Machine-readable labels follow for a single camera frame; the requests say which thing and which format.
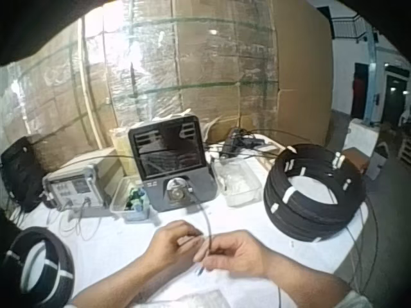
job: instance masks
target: railing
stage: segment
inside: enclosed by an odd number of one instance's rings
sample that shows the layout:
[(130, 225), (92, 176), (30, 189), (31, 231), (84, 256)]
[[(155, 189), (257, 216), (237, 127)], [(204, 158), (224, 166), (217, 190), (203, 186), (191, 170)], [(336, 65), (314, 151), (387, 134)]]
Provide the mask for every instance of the railing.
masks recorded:
[(336, 39), (353, 39), (359, 42), (367, 37), (365, 20), (358, 14), (353, 17), (334, 17), (332, 20)]

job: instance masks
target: cable coil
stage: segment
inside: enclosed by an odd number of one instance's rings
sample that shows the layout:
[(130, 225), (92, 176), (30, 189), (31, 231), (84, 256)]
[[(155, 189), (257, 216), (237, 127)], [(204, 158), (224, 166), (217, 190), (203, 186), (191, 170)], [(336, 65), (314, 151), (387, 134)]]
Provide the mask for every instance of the cable coil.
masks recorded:
[[(30, 250), (41, 242), (46, 247), (44, 267), (36, 284), (22, 292), (24, 263)], [(73, 293), (73, 260), (58, 237), (45, 228), (31, 227), (22, 231), (7, 251), (0, 273), (2, 298), (16, 307), (63, 307)]]
[[(333, 192), (337, 203), (321, 203), (305, 196), (288, 180), (293, 176), (318, 180)], [(314, 144), (286, 148), (264, 188), (271, 222), (282, 233), (307, 242), (327, 239), (344, 229), (364, 200), (365, 185), (359, 170), (344, 155)]]

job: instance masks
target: person's left hand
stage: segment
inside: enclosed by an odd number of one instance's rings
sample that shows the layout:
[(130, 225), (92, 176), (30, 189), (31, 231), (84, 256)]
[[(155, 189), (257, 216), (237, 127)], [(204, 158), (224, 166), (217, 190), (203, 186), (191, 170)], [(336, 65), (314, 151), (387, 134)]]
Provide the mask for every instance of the person's left hand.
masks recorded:
[(174, 221), (156, 231), (142, 256), (148, 264), (164, 270), (181, 259), (190, 259), (204, 242), (202, 233), (184, 220)]

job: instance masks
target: gray device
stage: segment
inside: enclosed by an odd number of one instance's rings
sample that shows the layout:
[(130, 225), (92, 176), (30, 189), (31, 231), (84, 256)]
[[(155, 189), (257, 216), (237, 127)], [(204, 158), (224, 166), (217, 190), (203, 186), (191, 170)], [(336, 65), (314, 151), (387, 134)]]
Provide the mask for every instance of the gray device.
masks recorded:
[(215, 198), (199, 120), (185, 115), (144, 123), (128, 133), (144, 189), (158, 212)]
[(43, 187), (55, 207), (82, 211), (82, 217), (111, 215), (109, 205), (124, 177), (114, 148), (79, 155), (43, 178)]

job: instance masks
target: clear plastic box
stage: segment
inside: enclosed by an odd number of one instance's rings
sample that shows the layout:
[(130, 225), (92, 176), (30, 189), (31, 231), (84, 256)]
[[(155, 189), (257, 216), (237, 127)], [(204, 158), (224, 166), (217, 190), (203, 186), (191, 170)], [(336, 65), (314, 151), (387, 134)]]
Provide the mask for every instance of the clear plastic box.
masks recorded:
[(143, 184), (139, 176), (122, 178), (110, 204), (111, 213), (123, 218), (126, 223), (138, 223), (147, 220), (150, 215), (150, 201), (147, 196), (144, 198), (142, 211), (125, 210), (130, 191), (142, 187)]
[(216, 160), (213, 169), (220, 192), (229, 207), (261, 201), (261, 182), (243, 158)]

